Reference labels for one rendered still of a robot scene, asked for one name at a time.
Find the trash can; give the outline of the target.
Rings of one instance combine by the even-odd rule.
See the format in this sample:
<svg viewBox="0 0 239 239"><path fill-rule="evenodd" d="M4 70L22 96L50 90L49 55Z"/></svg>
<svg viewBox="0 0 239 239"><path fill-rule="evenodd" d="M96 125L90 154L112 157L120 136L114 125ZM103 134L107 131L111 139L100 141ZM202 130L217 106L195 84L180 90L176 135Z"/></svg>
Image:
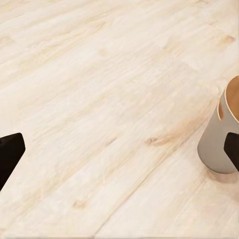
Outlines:
<svg viewBox="0 0 239 239"><path fill-rule="evenodd" d="M239 134L239 75L227 83L197 146L202 163L216 173L238 172L224 151L229 132Z"/></svg>

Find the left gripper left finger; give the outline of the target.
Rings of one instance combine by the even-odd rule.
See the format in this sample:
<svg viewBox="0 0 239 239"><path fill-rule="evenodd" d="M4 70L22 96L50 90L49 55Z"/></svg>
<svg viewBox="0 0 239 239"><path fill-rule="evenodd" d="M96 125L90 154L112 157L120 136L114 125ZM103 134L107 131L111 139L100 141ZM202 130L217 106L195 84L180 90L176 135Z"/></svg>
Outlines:
<svg viewBox="0 0 239 239"><path fill-rule="evenodd" d="M25 152L21 132L0 138L0 191Z"/></svg>

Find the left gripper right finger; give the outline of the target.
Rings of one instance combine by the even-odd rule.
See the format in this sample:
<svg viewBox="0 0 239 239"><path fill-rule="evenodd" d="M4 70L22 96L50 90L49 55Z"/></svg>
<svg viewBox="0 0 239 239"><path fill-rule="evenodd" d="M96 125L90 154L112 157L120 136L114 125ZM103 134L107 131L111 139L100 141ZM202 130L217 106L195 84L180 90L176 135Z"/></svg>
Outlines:
<svg viewBox="0 0 239 239"><path fill-rule="evenodd" d="M224 151L239 172L239 134L233 132L227 134Z"/></svg>

